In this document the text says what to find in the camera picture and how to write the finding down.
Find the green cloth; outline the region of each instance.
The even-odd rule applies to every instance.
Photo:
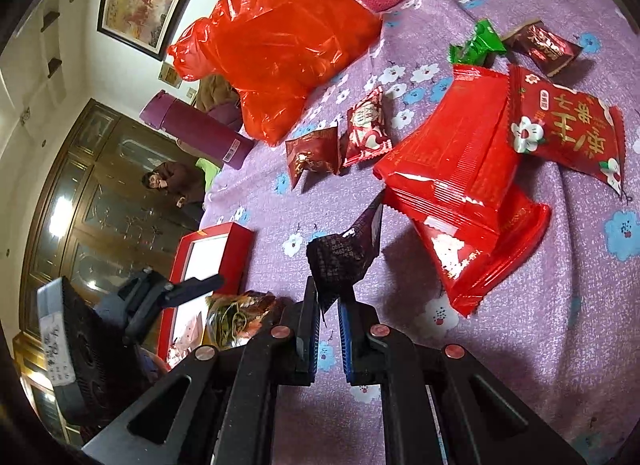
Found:
[[[196,167],[204,171],[204,190],[206,192],[211,188],[214,178],[218,175],[221,169],[216,164],[206,160],[205,158],[199,158],[196,162]]]

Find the purple bedspread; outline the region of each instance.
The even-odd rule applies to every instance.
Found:
[[[380,42],[318,88],[290,137],[338,123],[377,84],[387,94],[390,135],[414,131],[451,83],[449,43],[463,44],[475,20],[505,33],[540,17],[579,42],[580,57],[554,82],[591,92],[624,113],[626,192],[524,157],[517,182],[553,207],[536,252],[494,288],[475,314],[452,310],[411,226],[385,208],[382,253],[356,296],[414,342],[458,342],[572,443],[603,463],[640,414],[640,41],[611,0],[405,0],[384,13]],[[523,56],[524,66],[535,67]],[[494,69],[506,71],[498,59]],[[370,165],[337,177],[307,173],[291,191],[284,145],[258,145],[241,171],[225,168],[206,197],[202,226],[236,220],[256,233],[248,289],[301,299],[306,243],[343,232],[382,184]],[[340,361],[333,308],[321,329],[316,383],[278,398],[274,463],[383,464],[380,387],[351,387]]]

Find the purple thermos bottle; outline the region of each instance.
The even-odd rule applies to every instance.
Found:
[[[255,144],[164,90],[149,101],[140,112],[140,119],[153,129],[165,131],[234,169],[242,167]]]

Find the white wall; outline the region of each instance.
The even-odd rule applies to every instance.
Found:
[[[46,80],[42,12],[31,15],[0,55],[0,319],[10,350],[19,331],[20,273],[36,203],[66,135],[89,100],[84,62],[87,2],[60,0],[61,15],[53,25],[60,35],[63,64],[54,77],[64,80],[62,99],[57,100],[49,87],[34,95]],[[21,125],[19,117],[27,105],[31,118]]]
[[[210,15],[217,1],[190,0],[172,42],[196,19]],[[197,83],[183,82],[174,89],[158,80],[160,61],[96,32],[99,3],[100,0],[90,0],[86,22],[89,84],[94,98],[136,119],[161,89],[188,100],[189,87],[197,88]]]

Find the brown coat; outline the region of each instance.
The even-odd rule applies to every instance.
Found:
[[[175,201],[185,197],[187,203],[201,203],[204,200],[204,172],[195,166],[181,162],[164,162],[155,171],[166,181],[165,191],[175,197]]]

